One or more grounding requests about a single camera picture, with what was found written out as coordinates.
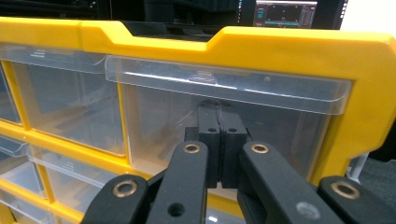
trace clear plastic drawer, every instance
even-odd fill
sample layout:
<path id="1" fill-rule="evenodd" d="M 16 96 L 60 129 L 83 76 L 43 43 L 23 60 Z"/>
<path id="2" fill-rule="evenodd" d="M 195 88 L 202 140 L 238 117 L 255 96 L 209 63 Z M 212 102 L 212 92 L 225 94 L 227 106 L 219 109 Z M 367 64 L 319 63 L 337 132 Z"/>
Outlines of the clear plastic drawer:
<path id="1" fill-rule="evenodd" d="M 29 154 L 32 161 L 47 167 L 55 200 L 81 213 L 85 213 L 105 183 L 116 176 L 42 148 L 33 147 Z"/>
<path id="2" fill-rule="evenodd" d="M 35 164 L 29 161 L 27 143 L 0 135 L 0 178 L 46 197 Z"/>
<path id="3" fill-rule="evenodd" d="M 118 88 L 106 81 L 105 58 L 69 49 L 0 45 L 0 59 L 12 62 L 33 128 L 123 155 Z"/>
<path id="4" fill-rule="evenodd" d="M 348 80 L 108 56 L 106 78 L 123 83 L 123 108 L 137 170 L 157 174 L 205 100 L 233 105 L 256 141 L 273 145 L 309 177 L 332 116 L 343 113 Z"/>
<path id="5" fill-rule="evenodd" d="M 0 66 L 0 119 L 20 123 L 20 116 L 12 99 L 11 92 L 4 76 L 3 68 Z"/>
<path id="6" fill-rule="evenodd" d="M 55 223 L 51 213 L 38 208 L 14 195 L 0 189 L 0 203 L 7 205 L 20 224 L 50 224 Z"/>

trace screw hole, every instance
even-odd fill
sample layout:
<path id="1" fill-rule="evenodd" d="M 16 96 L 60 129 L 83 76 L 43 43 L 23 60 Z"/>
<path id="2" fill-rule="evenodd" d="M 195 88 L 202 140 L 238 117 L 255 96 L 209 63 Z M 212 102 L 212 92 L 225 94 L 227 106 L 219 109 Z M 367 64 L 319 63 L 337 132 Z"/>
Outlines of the screw hole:
<path id="1" fill-rule="evenodd" d="M 168 207 L 168 213 L 172 217 L 181 217 L 185 212 L 184 206 L 181 203 L 172 203 Z"/>
<path id="2" fill-rule="evenodd" d="M 351 200 L 357 199 L 361 196 L 358 189 L 344 181 L 337 181 L 331 184 L 332 190 L 344 198 Z"/>
<path id="3" fill-rule="evenodd" d="M 258 144 L 251 146 L 251 149 L 257 153 L 267 153 L 270 150 L 265 145 Z"/>
<path id="4" fill-rule="evenodd" d="M 123 198 L 133 194 L 136 190 L 136 182 L 133 180 L 124 180 L 113 188 L 113 194 L 118 198 Z"/>
<path id="5" fill-rule="evenodd" d="M 198 145 L 186 145 L 183 147 L 183 150 L 188 153 L 198 152 L 201 148 Z"/>
<path id="6" fill-rule="evenodd" d="M 125 193 L 125 192 L 130 191 L 132 188 L 133 188 L 132 185 L 125 183 L 125 184 L 122 184 L 119 186 L 119 192 Z"/>

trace white wall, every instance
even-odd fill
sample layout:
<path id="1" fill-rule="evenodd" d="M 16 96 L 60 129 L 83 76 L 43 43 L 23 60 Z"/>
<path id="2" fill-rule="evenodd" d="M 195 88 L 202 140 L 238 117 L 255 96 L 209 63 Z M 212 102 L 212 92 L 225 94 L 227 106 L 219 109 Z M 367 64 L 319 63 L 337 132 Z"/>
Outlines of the white wall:
<path id="1" fill-rule="evenodd" d="M 341 30 L 396 36 L 396 0 L 349 0 Z"/>

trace metal grommet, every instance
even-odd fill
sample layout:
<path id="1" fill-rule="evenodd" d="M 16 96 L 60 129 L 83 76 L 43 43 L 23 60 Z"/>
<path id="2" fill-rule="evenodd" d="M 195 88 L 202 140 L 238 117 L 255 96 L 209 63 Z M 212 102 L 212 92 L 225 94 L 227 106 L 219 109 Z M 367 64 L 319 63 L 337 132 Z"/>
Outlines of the metal grommet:
<path id="1" fill-rule="evenodd" d="M 133 180 L 124 180 L 113 188 L 113 194 L 118 198 L 123 198 L 133 194 L 137 190 L 137 184 Z"/>
<path id="2" fill-rule="evenodd" d="M 183 150 L 188 153 L 195 153 L 198 152 L 200 149 L 201 149 L 200 146 L 194 144 L 188 144 L 183 147 Z"/>
<path id="3" fill-rule="evenodd" d="M 261 145 L 261 144 L 255 144 L 255 145 L 251 146 L 251 149 L 257 153 L 267 153 L 270 150 L 270 149 L 268 149 L 268 147 L 266 147 L 265 145 Z"/>
<path id="4" fill-rule="evenodd" d="M 344 198 L 351 200 L 357 199 L 361 196 L 358 189 L 344 181 L 336 181 L 331 184 L 332 190 Z"/>

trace computer monitor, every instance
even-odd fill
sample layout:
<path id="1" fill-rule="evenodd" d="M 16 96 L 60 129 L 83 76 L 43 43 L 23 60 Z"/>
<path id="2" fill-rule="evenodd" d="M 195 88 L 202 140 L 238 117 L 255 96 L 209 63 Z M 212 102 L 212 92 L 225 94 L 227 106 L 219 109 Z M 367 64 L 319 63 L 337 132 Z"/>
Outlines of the computer monitor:
<path id="1" fill-rule="evenodd" d="M 242 26 L 338 30 L 347 0 L 239 0 Z"/>

